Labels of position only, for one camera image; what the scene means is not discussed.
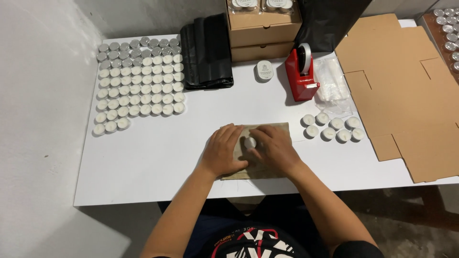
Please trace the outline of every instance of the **black t-shirt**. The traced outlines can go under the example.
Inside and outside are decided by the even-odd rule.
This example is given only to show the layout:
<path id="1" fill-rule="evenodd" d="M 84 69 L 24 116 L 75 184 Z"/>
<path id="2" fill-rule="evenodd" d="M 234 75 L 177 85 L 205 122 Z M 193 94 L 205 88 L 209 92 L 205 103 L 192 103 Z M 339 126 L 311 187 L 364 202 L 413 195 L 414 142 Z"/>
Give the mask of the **black t-shirt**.
<path id="1" fill-rule="evenodd" d="M 241 223 L 215 233 L 196 258 L 314 258 L 283 230 L 266 225 Z M 365 241 L 338 246 L 333 258 L 384 258 Z"/>

